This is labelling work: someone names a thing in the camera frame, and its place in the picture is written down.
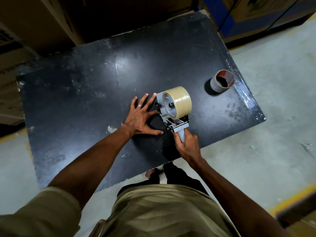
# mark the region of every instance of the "pants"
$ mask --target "pants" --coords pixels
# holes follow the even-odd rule
[[[163,165],[163,169],[165,171],[166,177],[167,177],[167,184],[180,184],[187,187],[191,187],[193,189],[196,189],[198,191],[203,192],[204,194],[209,195],[206,190],[204,189],[201,182],[197,179],[193,179],[189,177],[184,170],[176,167],[172,162],[168,162]],[[118,192],[119,196],[124,190],[135,187],[135,186],[142,186],[147,184],[159,184],[159,175],[158,173],[152,173],[150,175],[150,178],[148,180],[145,180],[140,183],[136,184],[129,184],[127,186],[124,186],[121,188],[121,190]]]

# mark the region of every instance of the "black tabletop surface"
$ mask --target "black tabletop surface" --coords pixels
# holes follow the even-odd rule
[[[236,76],[210,90],[221,69]],[[66,165],[124,123],[133,97],[183,86],[191,96],[190,131],[200,146],[255,126],[265,117],[210,19],[195,12],[33,60],[18,77],[41,188]],[[163,129],[159,116],[152,126]],[[169,131],[132,138],[97,190],[179,157]]]

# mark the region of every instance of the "concrete floor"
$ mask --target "concrete floor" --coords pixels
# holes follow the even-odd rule
[[[232,50],[267,121],[202,149],[216,171],[267,211],[316,182],[315,40],[312,19]],[[39,191],[27,144],[25,132],[0,141],[0,214],[13,213]],[[174,163],[200,179],[184,160]],[[94,194],[76,236],[88,236],[110,215],[121,187],[145,179],[138,175]]]

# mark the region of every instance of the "person's right arm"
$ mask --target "person's right arm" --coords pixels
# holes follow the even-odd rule
[[[210,188],[241,236],[290,237],[262,207],[217,173],[201,156],[198,137],[184,130],[185,141],[174,133],[177,150]]]

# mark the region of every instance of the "person's left arm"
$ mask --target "person's left arm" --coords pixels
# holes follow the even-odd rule
[[[148,94],[145,94],[138,104],[142,106],[147,97]],[[155,97],[156,93],[144,107],[137,106],[136,108],[137,97],[135,97],[131,102],[131,109],[125,123],[66,166],[48,186],[58,187],[70,193],[79,201],[83,209],[110,170],[120,150],[133,135],[163,133],[163,131],[151,129],[146,124],[150,116],[158,114],[157,111],[147,112]]]

